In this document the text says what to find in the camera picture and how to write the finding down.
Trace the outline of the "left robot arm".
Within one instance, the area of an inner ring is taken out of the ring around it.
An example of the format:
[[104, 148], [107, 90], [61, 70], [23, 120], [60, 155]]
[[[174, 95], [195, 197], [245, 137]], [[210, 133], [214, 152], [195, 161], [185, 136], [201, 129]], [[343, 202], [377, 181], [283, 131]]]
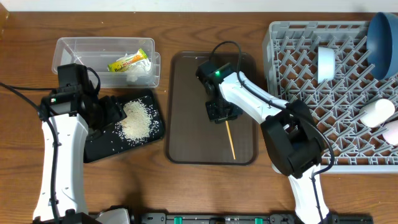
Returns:
[[126, 114], [113, 96], [98, 97], [93, 69], [71, 63], [57, 68], [59, 87], [42, 98], [44, 167], [33, 223], [97, 223], [83, 189], [83, 157], [89, 131], [101, 131]]

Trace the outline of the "dark blue plate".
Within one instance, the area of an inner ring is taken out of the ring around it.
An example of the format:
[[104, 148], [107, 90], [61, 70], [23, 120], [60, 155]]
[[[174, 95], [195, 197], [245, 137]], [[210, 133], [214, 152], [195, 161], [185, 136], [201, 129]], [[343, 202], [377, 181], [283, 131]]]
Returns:
[[366, 48], [371, 51], [368, 63], [372, 75], [384, 80], [397, 75], [397, 15], [378, 12], [370, 21]]

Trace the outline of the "pale green plastic cup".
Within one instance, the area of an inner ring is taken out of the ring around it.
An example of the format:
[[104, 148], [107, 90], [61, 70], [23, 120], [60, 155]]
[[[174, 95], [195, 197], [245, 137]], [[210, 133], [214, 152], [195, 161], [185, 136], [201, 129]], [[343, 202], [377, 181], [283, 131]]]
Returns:
[[376, 100], [360, 109], [364, 115], [359, 119], [365, 126], [375, 128], [390, 118], [396, 108], [392, 101], [387, 99]]

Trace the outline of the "white napkin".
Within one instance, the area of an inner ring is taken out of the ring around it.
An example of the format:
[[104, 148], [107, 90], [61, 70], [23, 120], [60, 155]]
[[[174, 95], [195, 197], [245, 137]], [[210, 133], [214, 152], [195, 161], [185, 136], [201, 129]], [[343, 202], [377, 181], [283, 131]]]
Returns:
[[139, 49], [135, 54], [126, 54], [117, 59], [111, 65], [108, 65], [110, 72], [124, 72], [127, 73], [126, 80], [128, 82], [135, 82], [139, 77], [149, 74], [152, 68], [152, 62], [144, 51]]

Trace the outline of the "rice pile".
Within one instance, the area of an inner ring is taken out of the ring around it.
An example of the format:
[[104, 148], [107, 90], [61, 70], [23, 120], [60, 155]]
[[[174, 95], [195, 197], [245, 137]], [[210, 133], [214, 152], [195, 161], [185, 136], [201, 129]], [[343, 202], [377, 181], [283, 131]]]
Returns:
[[126, 118], [116, 123], [114, 132], [129, 146], [148, 143], [160, 133], [160, 122], [155, 119], [159, 113], [143, 98], [127, 102], [123, 110]]

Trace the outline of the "yellow green snack wrapper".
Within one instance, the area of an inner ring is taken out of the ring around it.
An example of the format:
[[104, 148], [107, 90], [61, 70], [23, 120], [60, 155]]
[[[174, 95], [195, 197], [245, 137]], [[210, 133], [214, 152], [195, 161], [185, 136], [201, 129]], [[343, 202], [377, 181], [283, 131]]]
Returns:
[[134, 54], [126, 54], [117, 61], [108, 64], [109, 72], [149, 72], [151, 68], [152, 64], [142, 49]]

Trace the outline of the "light blue bowl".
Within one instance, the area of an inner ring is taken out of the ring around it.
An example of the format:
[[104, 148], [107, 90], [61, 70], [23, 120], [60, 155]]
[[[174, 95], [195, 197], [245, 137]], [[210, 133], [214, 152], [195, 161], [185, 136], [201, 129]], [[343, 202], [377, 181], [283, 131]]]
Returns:
[[330, 81], [335, 76], [335, 52], [333, 49], [318, 47], [317, 54], [317, 75], [318, 83]]

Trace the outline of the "wooden chopstick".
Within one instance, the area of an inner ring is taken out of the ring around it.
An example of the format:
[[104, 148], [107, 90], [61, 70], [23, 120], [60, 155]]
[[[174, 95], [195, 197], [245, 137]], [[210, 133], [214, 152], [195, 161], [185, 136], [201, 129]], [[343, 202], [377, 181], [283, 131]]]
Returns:
[[235, 150], [234, 150], [233, 138], [232, 138], [232, 135], [231, 135], [231, 130], [230, 130], [230, 126], [229, 126], [228, 120], [225, 121], [225, 124], [226, 124], [226, 130], [227, 130], [227, 133], [228, 133], [228, 139], [229, 139], [229, 143], [230, 143], [233, 159], [236, 160], [236, 154], [235, 154]]

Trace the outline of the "pink plastic cup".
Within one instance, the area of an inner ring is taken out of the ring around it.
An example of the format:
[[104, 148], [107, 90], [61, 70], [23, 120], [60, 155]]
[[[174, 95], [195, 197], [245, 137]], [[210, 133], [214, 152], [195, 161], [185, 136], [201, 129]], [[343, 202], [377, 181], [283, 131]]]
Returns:
[[386, 132], [382, 134], [384, 140], [393, 145], [398, 145], [398, 120], [391, 121], [384, 126], [386, 128]]

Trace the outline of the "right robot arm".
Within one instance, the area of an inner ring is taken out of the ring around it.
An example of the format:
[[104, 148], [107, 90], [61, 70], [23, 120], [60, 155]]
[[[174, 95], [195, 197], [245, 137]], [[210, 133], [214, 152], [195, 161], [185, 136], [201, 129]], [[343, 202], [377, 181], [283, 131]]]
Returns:
[[218, 68], [207, 60], [196, 76], [210, 98], [205, 105], [211, 122], [224, 123], [246, 113], [260, 124], [274, 169], [289, 179], [298, 218], [303, 223], [330, 223], [320, 185], [326, 140], [308, 106], [270, 95], [230, 63]]

